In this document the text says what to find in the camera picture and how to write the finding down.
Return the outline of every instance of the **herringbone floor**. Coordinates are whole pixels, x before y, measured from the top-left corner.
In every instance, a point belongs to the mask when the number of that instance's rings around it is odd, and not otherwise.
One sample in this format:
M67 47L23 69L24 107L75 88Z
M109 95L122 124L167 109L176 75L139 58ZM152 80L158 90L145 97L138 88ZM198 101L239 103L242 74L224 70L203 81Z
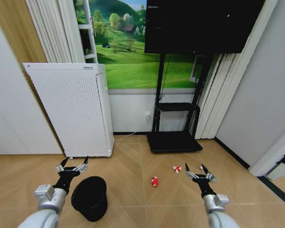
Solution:
M207 216L198 186L184 169L176 174L173 165L200 173L201 163L216 176L216 193L231 199L227 213L242 228L285 228L285 204L213 140L199 141L201 152L152 154L145 136L115 141L110 158L89 159L89 169L73 179L60 220L62 228L207 228ZM36 211L33 192L40 184L55 184L55 165L62 155L0 155L0 228L17 227ZM78 165L82 159L69 160ZM75 186L89 176L107 183L108 210L96 223L88 222L71 206ZM160 184L151 186L151 177Z

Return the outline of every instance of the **baseboard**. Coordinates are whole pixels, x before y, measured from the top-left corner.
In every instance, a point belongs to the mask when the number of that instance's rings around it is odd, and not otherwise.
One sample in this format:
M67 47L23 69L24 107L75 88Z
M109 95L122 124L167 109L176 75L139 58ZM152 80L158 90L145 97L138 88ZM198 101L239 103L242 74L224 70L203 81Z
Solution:
M227 147L221 140L219 140L217 137L214 137L214 140L223 147L235 160L237 160L242 166L244 166L246 169L250 167L250 165L245 162L243 159L241 159L240 156L238 156L236 153L233 152L232 149Z
M113 132L113 134L115 134L115 135L129 135L129 134L132 134L133 132ZM143 134L148 134L148 133L150 133L150 132L136 132L136 133L134 133L134 134L136 134L136 135L143 135Z
M268 188L271 189L281 200L285 202L285 192L280 190L273 182L267 179L265 176L258 177Z

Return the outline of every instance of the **robotic arm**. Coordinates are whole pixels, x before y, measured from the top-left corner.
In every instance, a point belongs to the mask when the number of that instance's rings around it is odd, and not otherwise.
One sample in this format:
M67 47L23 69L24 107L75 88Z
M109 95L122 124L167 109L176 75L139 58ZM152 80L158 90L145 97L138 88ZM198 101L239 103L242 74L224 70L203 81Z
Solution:
M239 228L238 224L225 213L225 206L229 203L226 195L216 194L209 186L210 181L214 181L215 177L208 169L201 165L200 169L204 174L194 174L186 166L186 175L199 185L201 197L205 203L206 213L208 214L208 223L210 228Z
M64 167L67 160L68 157L56 166L60 178L54 186L43 184L35 190L34 194L39 200L38 211L27 217L18 228L58 227L59 215L66 201L72 179L88 168L88 157L83 164L77 167Z

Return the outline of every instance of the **white air purifier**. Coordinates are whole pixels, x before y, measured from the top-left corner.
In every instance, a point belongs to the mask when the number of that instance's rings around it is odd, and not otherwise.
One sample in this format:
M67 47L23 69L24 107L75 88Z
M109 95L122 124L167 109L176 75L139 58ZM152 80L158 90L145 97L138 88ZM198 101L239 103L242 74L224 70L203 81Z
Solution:
M23 66L66 156L110 157L114 137L104 64L23 63Z

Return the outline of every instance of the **black metal stand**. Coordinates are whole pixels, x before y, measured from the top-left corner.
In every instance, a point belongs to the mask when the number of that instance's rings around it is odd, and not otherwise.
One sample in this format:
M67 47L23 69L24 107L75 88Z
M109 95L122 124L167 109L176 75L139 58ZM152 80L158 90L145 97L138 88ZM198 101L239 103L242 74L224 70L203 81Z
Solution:
M213 56L213 54L206 55L202 60L203 68L199 76L199 81L196 86L196 90L194 91L192 103L160 103L162 74L165 62L165 53L161 53L160 65L158 70L152 132L147 135L152 152L189 152L202 150L202 147L195 140L195 133L200 115L200 107L198 106L198 100L205 84L213 60ZM184 130L181 132L160 132L159 128L161 111L188 111ZM190 134L190 124L192 122L192 118L194 117L194 113L195 118L193 123L193 131L192 134Z

